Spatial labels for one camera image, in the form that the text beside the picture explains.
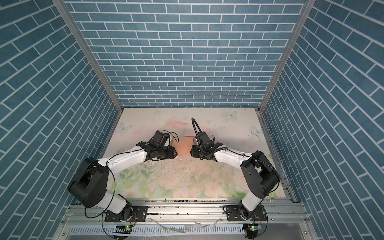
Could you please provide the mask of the pink cardboard paper box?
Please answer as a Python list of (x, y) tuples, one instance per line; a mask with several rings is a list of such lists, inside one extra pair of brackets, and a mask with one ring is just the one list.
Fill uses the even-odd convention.
[(195, 145), (195, 137), (179, 137), (174, 139), (172, 142), (172, 147), (175, 148), (178, 156), (181, 155), (190, 155), (192, 146)]

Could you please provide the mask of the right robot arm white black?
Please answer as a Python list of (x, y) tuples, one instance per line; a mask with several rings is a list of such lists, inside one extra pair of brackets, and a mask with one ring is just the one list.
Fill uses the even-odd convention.
[(241, 153), (228, 147), (204, 150), (200, 145), (193, 145), (191, 155), (225, 163), (242, 171), (249, 191), (239, 203), (239, 213), (246, 221), (257, 215), (257, 207), (281, 181), (279, 173), (261, 151)]

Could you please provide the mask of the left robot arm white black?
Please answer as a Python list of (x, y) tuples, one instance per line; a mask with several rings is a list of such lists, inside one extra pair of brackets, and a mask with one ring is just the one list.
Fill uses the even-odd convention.
[(169, 160), (178, 155), (174, 147), (143, 145), (104, 159), (87, 158), (81, 162), (68, 184), (68, 191), (85, 208), (98, 207), (125, 221), (131, 216), (132, 204), (107, 189), (108, 180), (116, 181), (118, 173), (149, 160)]

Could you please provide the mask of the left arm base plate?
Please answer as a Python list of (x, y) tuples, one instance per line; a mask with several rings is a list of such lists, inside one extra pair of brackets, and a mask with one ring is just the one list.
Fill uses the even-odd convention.
[(107, 223), (137, 223), (145, 222), (148, 213), (147, 206), (128, 206), (121, 213), (115, 214), (107, 211), (105, 222)]

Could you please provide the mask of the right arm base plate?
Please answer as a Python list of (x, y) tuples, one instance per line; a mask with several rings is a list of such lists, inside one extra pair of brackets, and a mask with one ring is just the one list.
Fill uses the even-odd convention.
[(253, 211), (248, 211), (245, 207), (238, 205), (225, 205), (222, 207), (227, 221), (239, 222), (239, 221), (266, 221), (267, 211), (263, 205), (258, 205)]

